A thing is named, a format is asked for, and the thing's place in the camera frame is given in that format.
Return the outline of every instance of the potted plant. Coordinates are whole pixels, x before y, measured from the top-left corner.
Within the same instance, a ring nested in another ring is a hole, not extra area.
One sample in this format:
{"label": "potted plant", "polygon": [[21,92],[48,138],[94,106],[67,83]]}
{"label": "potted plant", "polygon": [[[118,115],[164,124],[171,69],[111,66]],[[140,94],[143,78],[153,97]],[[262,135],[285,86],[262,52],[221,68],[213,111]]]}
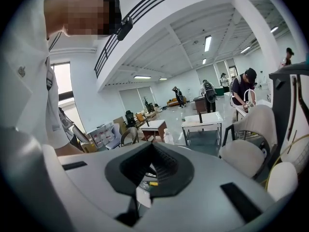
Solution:
{"label": "potted plant", "polygon": [[147,105],[148,105],[148,102],[147,102],[146,96],[144,96],[144,101],[145,101],[145,106],[147,106]]}

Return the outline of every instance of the black metal railing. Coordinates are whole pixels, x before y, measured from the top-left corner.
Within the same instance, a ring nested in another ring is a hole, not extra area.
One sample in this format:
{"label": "black metal railing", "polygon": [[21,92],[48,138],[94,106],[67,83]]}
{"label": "black metal railing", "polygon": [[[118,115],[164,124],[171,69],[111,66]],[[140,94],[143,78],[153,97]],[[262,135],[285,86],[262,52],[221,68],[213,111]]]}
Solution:
{"label": "black metal railing", "polygon": [[[133,23],[136,24],[146,13],[164,1],[165,0],[142,0],[125,16],[125,18],[130,16],[133,19]],[[119,41],[117,40],[116,34],[112,35],[106,42],[96,63],[95,72],[97,77],[100,75],[103,66],[118,43]]]}

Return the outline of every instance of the sofa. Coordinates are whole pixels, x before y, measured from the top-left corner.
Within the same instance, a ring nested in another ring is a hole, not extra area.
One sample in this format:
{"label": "sofa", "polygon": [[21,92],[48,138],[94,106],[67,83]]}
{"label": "sofa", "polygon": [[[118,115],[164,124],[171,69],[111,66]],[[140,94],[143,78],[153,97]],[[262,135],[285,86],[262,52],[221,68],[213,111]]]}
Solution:
{"label": "sofa", "polygon": [[[187,102],[187,99],[185,98],[185,96],[183,97],[183,102],[186,103]],[[172,100],[169,100],[167,102],[168,106],[176,106],[176,105],[179,105],[178,101],[176,98],[173,98]]]}

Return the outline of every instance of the black cap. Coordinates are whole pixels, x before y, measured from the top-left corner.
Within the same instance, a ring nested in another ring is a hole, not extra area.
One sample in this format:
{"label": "black cap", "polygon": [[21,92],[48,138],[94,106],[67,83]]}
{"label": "black cap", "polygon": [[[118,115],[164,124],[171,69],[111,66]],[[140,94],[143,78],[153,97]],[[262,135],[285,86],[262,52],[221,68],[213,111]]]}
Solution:
{"label": "black cap", "polygon": [[254,69],[249,68],[246,70],[245,74],[247,75],[247,78],[249,79],[250,84],[254,84],[256,80],[256,72]]}
{"label": "black cap", "polygon": [[294,55],[294,52],[293,52],[292,49],[289,48],[289,47],[286,49],[286,52],[288,52],[288,53],[291,54],[291,55]]}

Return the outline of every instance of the black cable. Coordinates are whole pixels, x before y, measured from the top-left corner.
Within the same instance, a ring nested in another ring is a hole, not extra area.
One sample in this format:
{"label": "black cable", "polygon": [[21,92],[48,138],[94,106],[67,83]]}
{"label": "black cable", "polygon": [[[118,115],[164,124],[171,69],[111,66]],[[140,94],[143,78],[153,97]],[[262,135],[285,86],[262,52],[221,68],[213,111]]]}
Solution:
{"label": "black cable", "polygon": [[62,33],[62,32],[59,32],[59,33],[57,34],[57,36],[55,37],[54,41],[52,42],[52,44],[50,45],[50,47],[49,47],[49,49],[48,49],[49,52],[53,49],[53,47],[55,46],[55,44],[56,44],[57,41],[59,40],[59,38],[60,38],[60,36],[61,36],[61,33]]}

